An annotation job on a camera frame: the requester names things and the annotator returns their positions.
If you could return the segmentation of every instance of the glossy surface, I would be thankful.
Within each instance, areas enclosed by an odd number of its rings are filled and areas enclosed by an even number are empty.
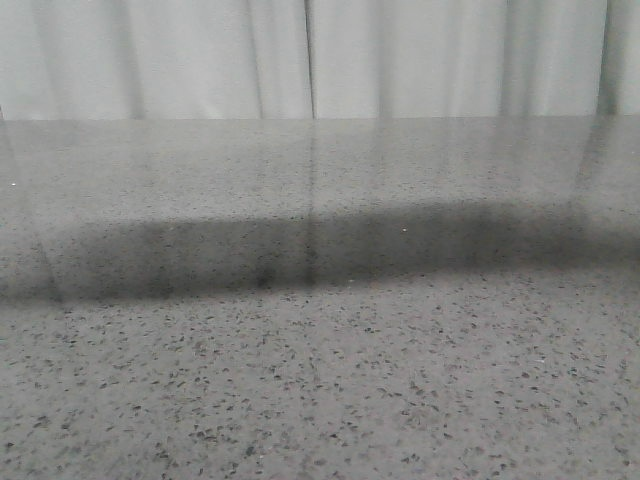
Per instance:
[[[1,132],[7,478],[637,471],[640,118]]]

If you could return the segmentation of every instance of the white curtain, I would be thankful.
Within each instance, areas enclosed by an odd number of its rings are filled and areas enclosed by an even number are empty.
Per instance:
[[[640,0],[0,0],[5,119],[640,113]]]

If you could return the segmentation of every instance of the polished stone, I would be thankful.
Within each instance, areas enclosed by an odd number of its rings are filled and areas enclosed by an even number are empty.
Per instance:
[[[640,118],[0,133],[6,478],[640,468]]]

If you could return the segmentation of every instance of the granite countertop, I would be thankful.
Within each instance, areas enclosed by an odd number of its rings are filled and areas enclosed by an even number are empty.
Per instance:
[[[640,117],[0,123],[0,469],[633,479]]]

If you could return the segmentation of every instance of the gray countertop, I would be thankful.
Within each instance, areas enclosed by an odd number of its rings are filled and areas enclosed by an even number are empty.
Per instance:
[[[0,160],[3,478],[640,469],[640,117],[4,122]]]

